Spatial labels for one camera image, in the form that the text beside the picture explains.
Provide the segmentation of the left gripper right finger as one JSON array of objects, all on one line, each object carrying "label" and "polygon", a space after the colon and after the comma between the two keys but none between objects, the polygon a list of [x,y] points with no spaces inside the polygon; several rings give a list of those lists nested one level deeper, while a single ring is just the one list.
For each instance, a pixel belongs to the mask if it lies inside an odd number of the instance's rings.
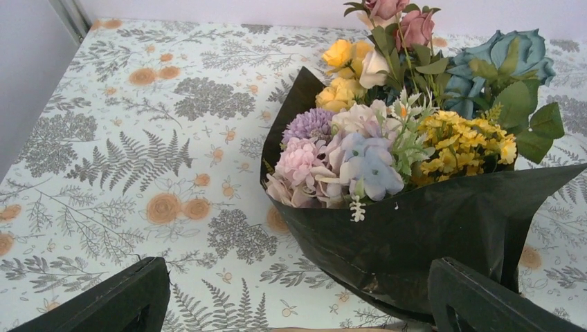
[{"label": "left gripper right finger", "polygon": [[584,331],[460,262],[431,263],[428,298],[438,331]]}]

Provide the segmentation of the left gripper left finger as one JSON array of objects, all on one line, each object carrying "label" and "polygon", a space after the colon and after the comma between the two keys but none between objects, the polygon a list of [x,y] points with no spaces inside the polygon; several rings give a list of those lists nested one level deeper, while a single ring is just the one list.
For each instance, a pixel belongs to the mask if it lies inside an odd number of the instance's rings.
[{"label": "left gripper left finger", "polygon": [[170,277],[162,257],[146,257],[14,331],[162,330]]}]

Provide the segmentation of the black wrapping paper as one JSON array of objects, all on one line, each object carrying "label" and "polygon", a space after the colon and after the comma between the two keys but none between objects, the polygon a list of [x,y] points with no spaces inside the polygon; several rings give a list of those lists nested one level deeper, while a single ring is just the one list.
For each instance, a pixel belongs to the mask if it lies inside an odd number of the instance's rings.
[{"label": "black wrapping paper", "polygon": [[380,311],[433,323],[432,261],[452,257],[518,289],[518,261],[532,219],[585,165],[507,170],[455,178],[368,205],[364,221],[347,209],[274,207],[304,256]]}]

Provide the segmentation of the colourful artificial flower bouquet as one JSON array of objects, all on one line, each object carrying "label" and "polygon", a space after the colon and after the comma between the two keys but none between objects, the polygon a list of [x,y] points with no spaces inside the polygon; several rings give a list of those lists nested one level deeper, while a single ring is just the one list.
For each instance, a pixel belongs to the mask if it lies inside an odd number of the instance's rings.
[{"label": "colourful artificial flower bouquet", "polygon": [[322,55],[332,81],[278,127],[280,155],[263,187],[293,208],[369,204],[425,185],[540,163],[564,136],[556,102],[538,104],[554,78],[537,30],[496,31],[446,56],[434,49],[435,8],[352,1],[367,41],[335,41]]}]

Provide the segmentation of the floral patterned table mat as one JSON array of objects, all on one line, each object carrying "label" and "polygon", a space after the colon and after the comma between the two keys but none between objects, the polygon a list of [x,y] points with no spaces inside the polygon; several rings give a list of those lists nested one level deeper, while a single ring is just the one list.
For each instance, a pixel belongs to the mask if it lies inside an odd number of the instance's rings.
[{"label": "floral patterned table mat", "polygon": [[1,183],[1,330],[146,256],[164,331],[402,324],[319,271],[259,183],[298,71],[363,30],[103,19]]}]

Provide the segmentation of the left vertical aluminium post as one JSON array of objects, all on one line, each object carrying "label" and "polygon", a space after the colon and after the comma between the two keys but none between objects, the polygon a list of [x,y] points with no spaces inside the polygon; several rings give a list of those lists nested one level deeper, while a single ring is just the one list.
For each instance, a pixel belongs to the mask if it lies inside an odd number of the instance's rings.
[{"label": "left vertical aluminium post", "polygon": [[78,0],[49,0],[73,40],[80,45],[92,27],[86,10]]}]

